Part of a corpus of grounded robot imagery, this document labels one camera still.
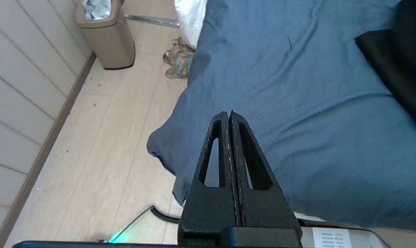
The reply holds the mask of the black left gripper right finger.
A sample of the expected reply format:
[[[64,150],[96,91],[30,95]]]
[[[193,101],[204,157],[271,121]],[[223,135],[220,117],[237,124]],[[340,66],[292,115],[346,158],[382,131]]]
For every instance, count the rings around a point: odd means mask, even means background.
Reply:
[[[244,227],[301,229],[247,120],[229,117],[238,222]]]

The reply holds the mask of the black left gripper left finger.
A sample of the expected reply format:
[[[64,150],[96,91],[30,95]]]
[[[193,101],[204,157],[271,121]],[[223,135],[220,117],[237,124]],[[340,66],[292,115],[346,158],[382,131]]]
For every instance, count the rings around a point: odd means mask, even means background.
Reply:
[[[219,187],[205,185],[214,140],[218,140]],[[218,243],[221,232],[240,223],[226,112],[210,121],[178,225],[178,243]]]

